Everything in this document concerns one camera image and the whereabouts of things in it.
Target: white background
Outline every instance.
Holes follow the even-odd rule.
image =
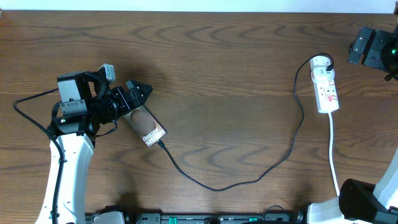
[[[0,0],[30,10],[391,13],[395,0]]]

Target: white cable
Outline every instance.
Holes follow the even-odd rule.
[[[338,197],[340,195],[340,190],[337,184],[335,165],[333,164],[333,119],[331,117],[331,112],[329,112],[328,115],[330,122],[329,163],[330,163],[331,175],[333,177],[333,183],[335,184],[336,194]]]

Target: power strip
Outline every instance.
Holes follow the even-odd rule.
[[[334,81],[335,71],[327,71],[330,59],[324,56],[316,56],[310,60],[311,79],[315,89],[315,98],[319,113],[331,113],[339,108],[336,85]]]

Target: extension cord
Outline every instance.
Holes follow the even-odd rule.
[[[336,85],[334,81],[335,71],[333,68],[328,71],[331,65],[330,59],[324,56],[316,56],[310,60],[311,65],[311,79],[315,90],[315,98],[317,99],[317,106],[319,113],[327,113],[330,121],[330,143],[329,143],[329,163],[333,183],[335,186],[337,196],[340,195],[338,188],[335,167],[333,164],[333,119],[331,112],[339,108]]]

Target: wood grain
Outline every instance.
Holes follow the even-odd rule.
[[[256,179],[288,150],[300,111],[296,69],[309,56],[335,60],[338,182],[376,183],[398,145],[398,84],[346,62],[363,26],[392,30],[390,15],[6,11],[0,18],[0,223],[32,223],[44,199],[49,140],[12,102],[57,85],[57,75],[115,66],[117,82],[149,83],[147,106],[186,173],[212,187]],[[317,112],[307,65],[298,79],[305,121],[290,159],[262,181],[209,192],[183,178],[158,146],[130,127],[98,139],[86,211],[123,203],[163,212],[262,212],[334,196],[328,118]],[[43,125],[58,93],[21,104]]]

